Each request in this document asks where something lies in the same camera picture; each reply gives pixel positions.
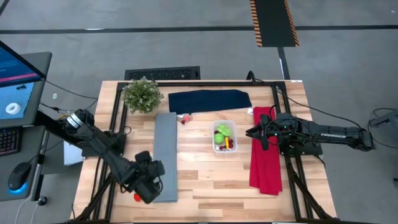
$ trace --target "black keyboard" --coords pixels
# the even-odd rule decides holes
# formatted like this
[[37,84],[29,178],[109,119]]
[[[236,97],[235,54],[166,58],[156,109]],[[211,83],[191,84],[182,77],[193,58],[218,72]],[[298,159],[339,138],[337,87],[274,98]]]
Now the black keyboard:
[[21,148],[22,128],[0,129],[0,156],[19,152]]
[[126,70],[125,80],[199,80],[199,66]]

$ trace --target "red towel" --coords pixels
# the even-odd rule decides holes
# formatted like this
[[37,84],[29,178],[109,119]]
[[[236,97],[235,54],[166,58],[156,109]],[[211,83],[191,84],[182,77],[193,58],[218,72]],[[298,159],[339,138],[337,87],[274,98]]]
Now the red towel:
[[[268,114],[269,107],[254,108],[254,124],[260,122],[261,114]],[[271,117],[274,119],[274,111],[271,111]],[[277,138],[272,137],[270,142],[276,143]],[[280,177],[280,163],[278,147],[269,144],[268,150],[264,151],[261,147],[260,140],[252,140],[252,153],[250,165],[250,181],[251,187],[260,188],[260,193],[278,195],[282,191],[282,179]]]

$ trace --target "small red object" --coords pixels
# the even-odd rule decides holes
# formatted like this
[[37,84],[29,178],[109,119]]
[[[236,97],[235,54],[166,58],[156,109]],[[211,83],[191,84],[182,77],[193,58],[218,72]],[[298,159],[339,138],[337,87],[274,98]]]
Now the small red object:
[[136,202],[140,202],[140,201],[141,201],[141,198],[140,198],[140,196],[139,196],[138,194],[134,194],[134,200],[135,200]]

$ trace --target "computer mouse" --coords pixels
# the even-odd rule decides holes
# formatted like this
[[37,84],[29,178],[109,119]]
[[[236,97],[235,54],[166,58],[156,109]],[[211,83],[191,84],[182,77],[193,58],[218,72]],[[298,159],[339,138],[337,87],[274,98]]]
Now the computer mouse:
[[21,162],[12,170],[8,177],[8,187],[10,190],[18,190],[24,185],[31,168],[32,165],[30,163]]

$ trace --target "green fruit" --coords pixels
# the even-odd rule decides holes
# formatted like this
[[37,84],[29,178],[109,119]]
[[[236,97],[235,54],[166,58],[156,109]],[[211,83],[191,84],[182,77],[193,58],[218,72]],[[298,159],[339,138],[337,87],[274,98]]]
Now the green fruit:
[[218,126],[218,132],[221,133],[224,136],[230,136],[231,135],[231,130],[227,126],[225,126],[223,124],[220,124]]
[[224,142],[224,136],[220,133],[214,135],[214,142],[216,144],[222,144]]

